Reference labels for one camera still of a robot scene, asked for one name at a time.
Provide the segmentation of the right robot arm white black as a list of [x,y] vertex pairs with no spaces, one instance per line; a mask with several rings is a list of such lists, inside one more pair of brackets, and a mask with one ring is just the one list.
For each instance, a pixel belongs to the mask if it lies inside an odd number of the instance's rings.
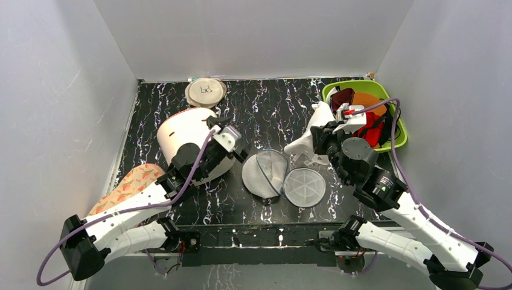
[[435,226],[434,215],[421,210],[407,185],[395,174],[377,166],[378,153],[366,140],[352,137],[329,121],[312,126],[313,153],[325,155],[340,181],[354,187],[364,205],[392,219],[414,236],[408,239],[384,230],[362,217],[350,216],[329,237],[320,234],[316,244],[325,250],[369,248],[414,266],[440,289],[478,289],[480,266],[490,260],[492,248],[484,242],[471,245],[453,230]]

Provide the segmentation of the red black bra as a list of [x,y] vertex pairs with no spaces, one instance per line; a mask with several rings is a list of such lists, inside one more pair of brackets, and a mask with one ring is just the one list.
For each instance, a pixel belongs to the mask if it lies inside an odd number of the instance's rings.
[[366,112],[366,125],[357,130],[353,137],[359,137],[367,141],[373,148],[381,148],[383,144],[383,130],[385,127],[386,115],[377,115],[374,112]]

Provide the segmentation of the white bra from bag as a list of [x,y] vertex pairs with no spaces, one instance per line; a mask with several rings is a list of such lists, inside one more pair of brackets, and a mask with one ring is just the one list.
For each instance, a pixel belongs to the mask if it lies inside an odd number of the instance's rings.
[[323,128],[328,122],[335,121],[329,105],[323,101],[313,104],[314,113],[311,116],[305,132],[297,140],[284,147],[284,152],[294,156],[296,161],[300,155],[306,157],[306,164],[316,163],[327,166],[330,164],[327,155],[319,155],[315,152],[315,146],[319,137],[323,134]]

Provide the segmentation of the white mesh laundry bag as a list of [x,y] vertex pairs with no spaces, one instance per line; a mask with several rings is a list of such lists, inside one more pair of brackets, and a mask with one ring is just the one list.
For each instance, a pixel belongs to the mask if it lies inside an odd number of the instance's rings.
[[319,172],[306,167],[291,169],[289,160],[273,149],[261,150],[245,161],[242,181],[249,193],[259,198],[284,196],[301,208],[318,205],[327,187]]

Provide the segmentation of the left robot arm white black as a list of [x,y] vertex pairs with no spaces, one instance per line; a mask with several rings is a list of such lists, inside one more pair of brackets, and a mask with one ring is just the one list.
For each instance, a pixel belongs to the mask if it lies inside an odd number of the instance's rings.
[[162,150],[174,148],[166,172],[135,196],[87,218],[73,215],[63,223],[56,245],[75,281],[90,278],[108,262],[150,248],[174,251],[184,241],[164,219],[144,220],[171,209],[193,182],[210,178],[223,161],[243,163],[250,145],[228,118],[207,117],[200,127],[173,130]]

